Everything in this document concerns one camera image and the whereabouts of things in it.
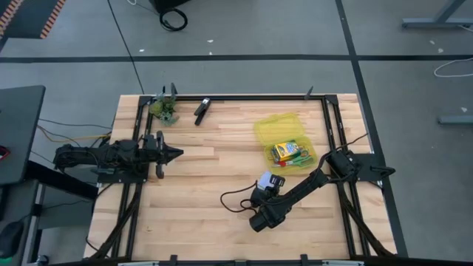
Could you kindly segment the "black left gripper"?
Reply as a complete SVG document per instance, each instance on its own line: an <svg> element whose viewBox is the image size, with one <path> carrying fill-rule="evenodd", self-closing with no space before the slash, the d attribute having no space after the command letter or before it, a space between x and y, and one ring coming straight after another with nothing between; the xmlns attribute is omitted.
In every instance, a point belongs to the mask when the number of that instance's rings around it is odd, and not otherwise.
<svg viewBox="0 0 473 266"><path fill-rule="evenodd" d="M146 150L146 158L149 162L155 162L155 172L158 179L164 178L163 164L170 163L172 160L184 154L182 149L174 148L164 144L163 133L158 131L156 136L147 134L143 137L143 149Z"/></svg>

